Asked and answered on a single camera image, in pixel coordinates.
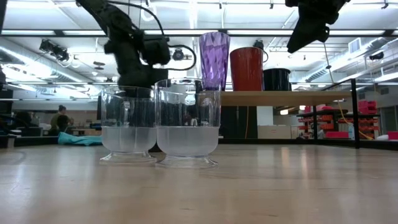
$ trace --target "black pole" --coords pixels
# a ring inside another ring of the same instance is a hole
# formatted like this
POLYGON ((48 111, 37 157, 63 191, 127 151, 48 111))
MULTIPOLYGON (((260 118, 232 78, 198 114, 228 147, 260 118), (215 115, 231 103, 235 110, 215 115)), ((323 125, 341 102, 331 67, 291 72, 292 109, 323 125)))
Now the black pole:
POLYGON ((313 114, 313 139, 315 144, 318 142, 318 119, 317 119, 317 106, 312 107, 313 114))
POLYGON ((2 26, 4 24, 4 18, 6 16, 7 1, 8 0, 1 0, 0 1, 0 34, 1 34, 1 31, 2 31, 2 26))
POLYGON ((353 99, 355 148, 359 149, 361 141, 359 140, 358 101, 356 99, 356 80, 354 78, 351 79, 351 97, 353 99))

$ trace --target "cardboard box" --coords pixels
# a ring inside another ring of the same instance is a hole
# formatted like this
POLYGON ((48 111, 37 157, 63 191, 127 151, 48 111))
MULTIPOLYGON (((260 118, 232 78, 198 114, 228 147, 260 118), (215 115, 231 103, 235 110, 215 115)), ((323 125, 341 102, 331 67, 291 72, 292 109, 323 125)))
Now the cardboard box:
POLYGON ((259 139, 291 139, 292 130, 290 126, 272 125, 272 126, 258 126, 259 139))

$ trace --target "wooden tabletop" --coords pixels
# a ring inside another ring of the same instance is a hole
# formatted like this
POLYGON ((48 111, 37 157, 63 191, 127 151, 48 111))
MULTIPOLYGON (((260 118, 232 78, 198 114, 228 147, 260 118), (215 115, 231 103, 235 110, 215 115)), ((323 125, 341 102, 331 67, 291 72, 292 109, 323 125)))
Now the wooden tabletop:
POLYGON ((394 151, 220 145, 210 170, 104 166, 105 155, 103 147, 0 151, 0 222, 395 224, 398 216, 394 151))
POLYGON ((313 106, 351 97, 350 91, 224 91, 223 106, 313 106))

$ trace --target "red vase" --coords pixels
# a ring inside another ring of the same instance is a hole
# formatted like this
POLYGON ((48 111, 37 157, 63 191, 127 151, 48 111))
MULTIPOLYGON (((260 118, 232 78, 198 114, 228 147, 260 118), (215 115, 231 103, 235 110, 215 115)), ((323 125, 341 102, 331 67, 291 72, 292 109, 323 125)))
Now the red vase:
POLYGON ((234 91, 262 90, 262 50, 243 47, 231 52, 231 75, 234 91))

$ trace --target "wooden shelf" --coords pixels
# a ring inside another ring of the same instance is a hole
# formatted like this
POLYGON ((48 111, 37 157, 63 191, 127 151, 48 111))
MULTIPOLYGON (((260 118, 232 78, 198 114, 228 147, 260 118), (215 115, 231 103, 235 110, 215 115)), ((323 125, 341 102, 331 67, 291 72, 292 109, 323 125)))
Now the wooden shelf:
POLYGON ((223 106, 313 106, 351 97, 350 91, 224 91, 223 106))

